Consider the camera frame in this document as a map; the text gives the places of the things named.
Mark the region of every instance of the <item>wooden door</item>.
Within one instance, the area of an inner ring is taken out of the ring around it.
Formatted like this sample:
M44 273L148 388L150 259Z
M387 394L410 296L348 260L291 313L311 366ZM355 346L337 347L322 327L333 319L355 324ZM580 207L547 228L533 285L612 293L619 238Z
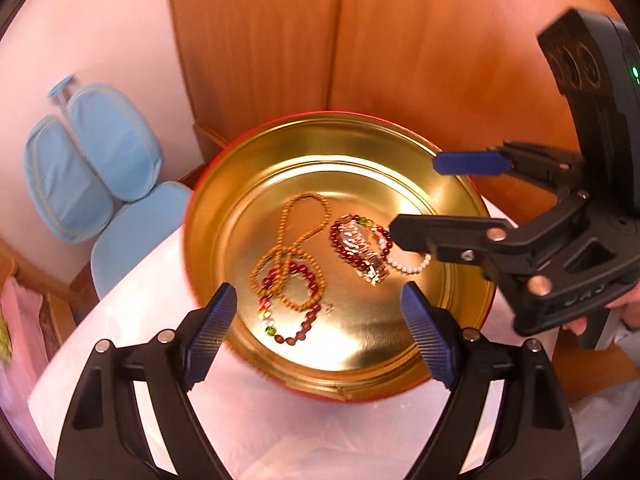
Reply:
M324 110L338 0L170 0L198 133Z
M608 0L342 0L330 107L402 124L444 150L524 140L577 149L536 34ZM479 190L517 222L553 197L512 178Z

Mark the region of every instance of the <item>white tablecloth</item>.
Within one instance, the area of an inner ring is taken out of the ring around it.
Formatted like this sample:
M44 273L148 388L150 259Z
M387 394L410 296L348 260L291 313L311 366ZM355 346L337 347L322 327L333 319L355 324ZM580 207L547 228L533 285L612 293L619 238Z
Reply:
M489 205L492 216L504 218ZM31 394L31 415L56 455L73 390L95 343L139 344L163 328L177 327L197 308L182 259L182 230L175 232L98 304L50 362ZM496 295L482 332L520 344L513 315ZM557 330L540 340L551 354ZM490 396L465 463L482 462L499 407L501 383ZM156 463L174 472L145 384L136 384L145 433ZM313 400L263 377L226 346L207 379L189 394L202 427L237 480L402 479L422 450L449 393L436 381L390 399L363 404Z

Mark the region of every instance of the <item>human hand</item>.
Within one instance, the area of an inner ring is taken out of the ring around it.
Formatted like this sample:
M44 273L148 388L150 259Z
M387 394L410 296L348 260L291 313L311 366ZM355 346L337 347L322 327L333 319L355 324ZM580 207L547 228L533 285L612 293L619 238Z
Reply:
M631 328L640 328L640 283L628 293L609 303L607 308L624 308L622 320ZM587 329L587 318L581 317L564 324L562 328L580 335Z

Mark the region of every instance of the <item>blue chair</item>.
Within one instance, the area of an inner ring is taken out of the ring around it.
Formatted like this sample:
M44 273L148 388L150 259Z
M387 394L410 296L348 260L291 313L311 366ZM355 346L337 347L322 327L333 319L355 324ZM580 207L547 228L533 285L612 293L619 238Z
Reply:
M53 116L40 121L29 134L24 169L39 215L60 239L98 237L91 272L101 299L180 227L191 191L177 182L156 186L158 140L114 88L79 89L66 115L73 136ZM124 202L117 213L114 198Z

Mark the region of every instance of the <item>camera lens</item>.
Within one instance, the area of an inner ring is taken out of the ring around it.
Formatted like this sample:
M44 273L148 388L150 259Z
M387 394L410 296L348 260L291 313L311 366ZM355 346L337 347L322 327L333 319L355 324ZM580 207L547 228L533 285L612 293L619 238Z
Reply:
M549 56L549 66L551 67L551 72L554 73L556 81L558 81L560 84L564 83L564 73L562 72L562 67L555 57Z
M598 70L598 64L593 59L591 52L583 44L578 45L578 57L584 65L584 74L587 76L589 83L593 86L600 84L600 71Z
M578 66L575 63L574 56L565 48L562 50L562 63L566 68L571 84L576 88L580 88L580 72L578 72Z

